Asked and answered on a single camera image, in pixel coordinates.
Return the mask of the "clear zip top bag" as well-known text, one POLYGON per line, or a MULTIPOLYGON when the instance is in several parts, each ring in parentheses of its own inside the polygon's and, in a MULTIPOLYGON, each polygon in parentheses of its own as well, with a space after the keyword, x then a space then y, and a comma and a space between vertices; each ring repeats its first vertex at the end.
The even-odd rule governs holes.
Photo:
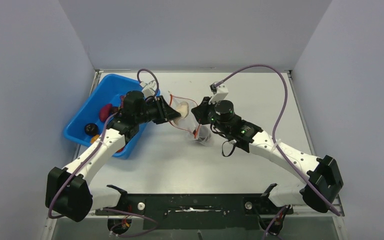
MULTIPOLYGON (((170 91, 168 93, 170 96, 169 106, 171 108, 173 108, 174 110, 175 110, 176 105, 179 104, 180 102, 187 102, 189 104, 188 116, 185 119, 183 119, 181 122, 179 122, 178 125, 175 125, 173 123, 173 121, 169 122, 170 125, 176 129, 178 129, 178 130, 182 130, 182 131, 186 132, 185 138, 188 141, 194 141, 196 143, 201 144, 200 142, 197 141, 197 134, 198 134, 200 126, 203 126, 203 125, 198 124, 198 122, 196 121, 195 117, 193 116, 193 114, 191 112, 192 108, 195 108, 198 106, 197 102, 193 99, 190 99, 190 98, 175 96, 170 91)), ((213 135, 211 133, 210 143, 209 144, 201 144, 201 145, 209 147, 209 146, 212 146, 213 143, 214 143, 214 138, 213 138, 213 135)))

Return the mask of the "purple sweet potato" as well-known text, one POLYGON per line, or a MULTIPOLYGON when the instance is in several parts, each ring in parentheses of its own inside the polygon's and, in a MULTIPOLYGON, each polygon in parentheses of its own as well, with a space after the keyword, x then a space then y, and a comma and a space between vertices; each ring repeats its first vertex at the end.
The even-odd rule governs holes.
POLYGON ((107 103, 106 105, 104 105, 104 106, 99 110, 98 117, 99 117, 99 120, 100 120, 101 122, 104 123, 104 122, 108 119, 108 117, 110 116, 112 107, 113 107, 113 105, 112 105, 111 103, 107 103))

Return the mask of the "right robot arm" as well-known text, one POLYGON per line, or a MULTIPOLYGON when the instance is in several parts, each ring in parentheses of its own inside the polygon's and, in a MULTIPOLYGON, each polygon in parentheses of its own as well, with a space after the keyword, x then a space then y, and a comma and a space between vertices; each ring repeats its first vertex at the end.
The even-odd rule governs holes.
POLYGON ((229 100, 211 104, 210 97, 204 97, 191 113, 199 124, 215 128, 234 147, 269 160, 303 182, 303 186, 285 189, 276 185, 261 199, 266 213, 275 213, 283 205, 306 204, 320 213, 340 214, 333 202, 344 182, 333 157, 306 154, 273 138, 260 126, 237 115, 229 100))

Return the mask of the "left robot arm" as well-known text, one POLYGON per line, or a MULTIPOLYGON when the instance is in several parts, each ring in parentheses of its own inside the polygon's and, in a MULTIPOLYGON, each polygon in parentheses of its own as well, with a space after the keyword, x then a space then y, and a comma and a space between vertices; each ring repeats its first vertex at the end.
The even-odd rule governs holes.
POLYGON ((101 135, 75 160, 54 167, 47 176, 45 205, 48 217, 82 221, 90 211, 113 208, 122 202, 124 190, 113 185, 92 190, 98 171, 118 150, 124 148, 148 122, 163 124, 182 117, 163 96, 146 101, 141 91, 129 91, 123 107, 106 121, 101 135))

